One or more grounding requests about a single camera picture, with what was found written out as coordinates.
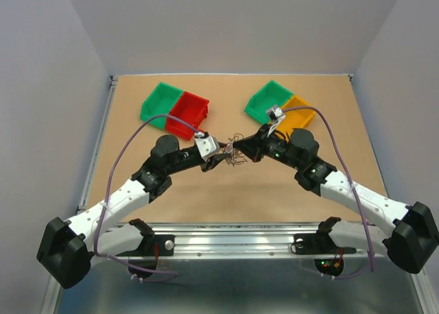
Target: gray wall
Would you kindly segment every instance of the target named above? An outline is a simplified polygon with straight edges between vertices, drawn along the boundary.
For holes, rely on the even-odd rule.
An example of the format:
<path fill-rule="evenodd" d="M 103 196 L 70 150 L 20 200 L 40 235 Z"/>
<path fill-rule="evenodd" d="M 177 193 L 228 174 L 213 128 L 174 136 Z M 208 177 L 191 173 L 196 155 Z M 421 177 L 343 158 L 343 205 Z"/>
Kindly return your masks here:
<path fill-rule="evenodd" d="M 396 0 L 72 0 L 130 73 L 350 73 Z"/>
<path fill-rule="evenodd" d="M 78 205 L 108 76 L 69 0 L 0 0 L 0 312 L 39 313 L 45 224 Z"/>
<path fill-rule="evenodd" d="M 389 194 L 439 222 L 439 0 L 398 0 L 353 83 Z M 439 250 L 427 269 L 439 295 Z"/>

